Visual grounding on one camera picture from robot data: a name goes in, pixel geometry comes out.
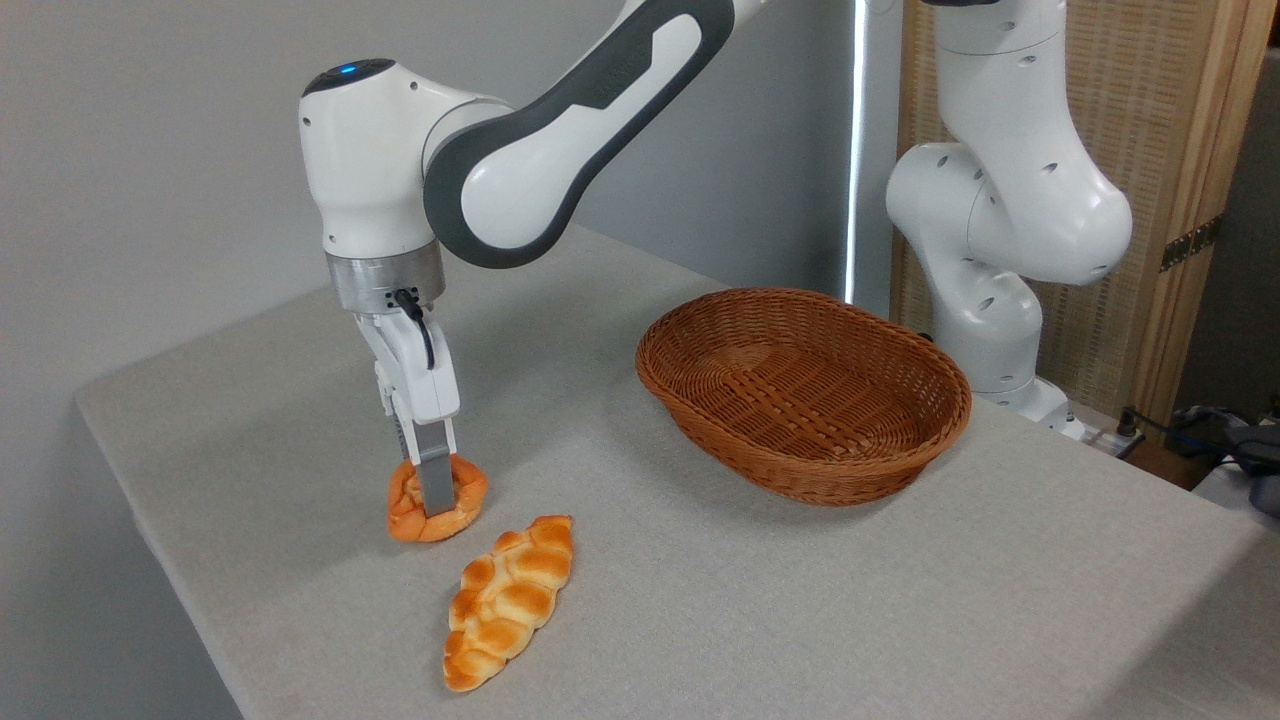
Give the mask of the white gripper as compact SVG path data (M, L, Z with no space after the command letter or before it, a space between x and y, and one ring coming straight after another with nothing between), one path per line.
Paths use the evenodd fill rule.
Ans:
M444 332L434 318L416 322L402 310L357 313L355 319L375 356L381 406L410 462L415 462L416 442L424 516L448 512L456 507L456 496L445 419L460 411L460 392Z

